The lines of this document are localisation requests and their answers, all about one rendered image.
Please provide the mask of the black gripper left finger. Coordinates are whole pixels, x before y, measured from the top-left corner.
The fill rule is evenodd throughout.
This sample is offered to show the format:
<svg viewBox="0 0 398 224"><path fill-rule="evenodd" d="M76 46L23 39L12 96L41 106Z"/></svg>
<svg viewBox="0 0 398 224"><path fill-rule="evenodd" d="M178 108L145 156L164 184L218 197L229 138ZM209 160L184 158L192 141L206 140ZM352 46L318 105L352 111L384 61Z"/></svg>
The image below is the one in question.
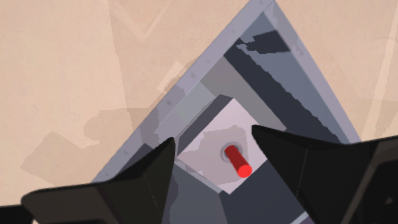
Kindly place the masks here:
<svg viewBox="0 0 398 224"><path fill-rule="evenodd" d="M33 190L20 203L39 224L103 219L107 224L161 224L175 159L174 137L119 175Z"/></svg>

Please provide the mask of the red peg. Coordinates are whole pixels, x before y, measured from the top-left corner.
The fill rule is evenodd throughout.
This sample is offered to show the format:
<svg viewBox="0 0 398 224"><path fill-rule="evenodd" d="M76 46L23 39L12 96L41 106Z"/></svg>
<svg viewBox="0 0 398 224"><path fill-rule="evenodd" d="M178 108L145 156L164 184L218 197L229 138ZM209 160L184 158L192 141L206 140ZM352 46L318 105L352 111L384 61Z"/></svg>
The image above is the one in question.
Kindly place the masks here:
<svg viewBox="0 0 398 224"><path fill-rule="evenodd" d="M251 166L247 163L247 160L244 159L234 145L228 146L225 149L225 153L238 172L239 177L245 178L251 174Z"/></svg>

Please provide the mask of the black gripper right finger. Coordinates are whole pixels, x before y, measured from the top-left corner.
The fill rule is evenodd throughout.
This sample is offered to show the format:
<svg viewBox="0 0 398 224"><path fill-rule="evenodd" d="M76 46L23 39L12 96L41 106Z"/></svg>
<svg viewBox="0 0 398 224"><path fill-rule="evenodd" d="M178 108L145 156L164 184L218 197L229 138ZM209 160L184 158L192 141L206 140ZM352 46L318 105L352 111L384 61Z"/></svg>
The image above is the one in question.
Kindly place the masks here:
<svg viewBox="0 0 398 224"><path fill-rule="evenodd" d="M398 135L335 144L256 124L252 136L314 224L348 224L377 166L398 160Z"/></svg>

